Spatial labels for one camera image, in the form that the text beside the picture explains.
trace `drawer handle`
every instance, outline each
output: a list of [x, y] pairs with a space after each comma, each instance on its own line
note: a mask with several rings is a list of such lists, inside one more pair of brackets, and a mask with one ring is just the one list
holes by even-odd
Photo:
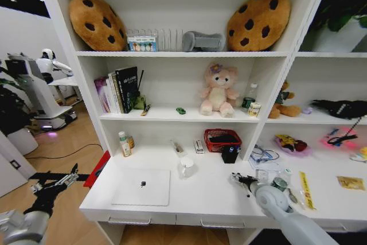
[[221, 229], [244, 229], [245, 223], [242, 222], [243, 225], [233, 226], [233, 225], [210, 225], [205, 224], [202, 219], [200, 219], [201, 226], [204, 228], [221, 228]]
[[124, 224], [124, 225], [149, 225], [151, 222], [151, 218], [149, 218], [148, 221], [126, 221], [126, 220], [120, 220], [116, 218], [108, 218], [108, 222], [110, 224]]

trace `water bottle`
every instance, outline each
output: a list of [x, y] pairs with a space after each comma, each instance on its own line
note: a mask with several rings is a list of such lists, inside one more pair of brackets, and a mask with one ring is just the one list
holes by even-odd
[[256, 101], [256, 97], [257, 97], [257, 84], [252, 83], [246, 90], [245, 97], [243, 98], [242, 102], [243, 112], [245, 113], [248, 112], [250, 104]]
[[121, 149], [122, 149], [122, 155], [124, 155], [124, 157], [130, 156], [131, 155], [131, 150], [130, 150], [130, 146], [128, 145], [128, 141], [127, 141], [125, 131], [120, 131], [119, 132], [119, 137], [120, 137], [120, 145], [121, 145]]

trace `wall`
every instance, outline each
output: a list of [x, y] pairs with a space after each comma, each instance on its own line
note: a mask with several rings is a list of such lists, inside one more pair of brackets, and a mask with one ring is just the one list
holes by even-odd
[[[40, 17], [39, 15], [24, 13], [0, 7], [0, 60], [7, 59], [7, 53], [23, 52], [27, 56], [37, 59], [42, 55], [42, 49], [49, 48], [55, 52], [59, 62], [67, 64], [64, 51], [58, 40], [56, 31], [50, 18]], [[59, 71], [52, 73], [54, 79], [62, 79], [65, 75]], [[64, 96], [74, 94], [71, 87], [60, 87]], [[31, 105], [28, 97], [24, 92], [17, 89], [12, 91], [19, 94], [26, 101], [27, 105]]]

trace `red basket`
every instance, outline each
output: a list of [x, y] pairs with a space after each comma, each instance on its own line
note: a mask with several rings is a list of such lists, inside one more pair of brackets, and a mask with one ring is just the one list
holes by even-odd
[[[237, 140], [237, 142], [213, 143], [209, 140], [210, 137], [218, 137], [225, 134], [232, 135]], [[230, 129], [207, 129], [204, 132], [204, 141], [210, 152], [219, 152], [219, 153], [222, 152], [224, 146], [230, 146], [230, 145], [240, 146], [242, 144], [242, 141], [240, 137], [237, 135], [237, 133], [235, 133], [233, 130]]]

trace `cookie pillow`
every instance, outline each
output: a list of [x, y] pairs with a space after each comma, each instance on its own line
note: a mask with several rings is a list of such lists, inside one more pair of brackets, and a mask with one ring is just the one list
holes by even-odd
[[124, 25], [106, 1], [71, 0], [69, 15], [75, 32], [93, 50], [125, 50]]
[[247, 0], [227, 24], [232, 51], [261, 51], [273, 45], [289, 20], [290, 0]]

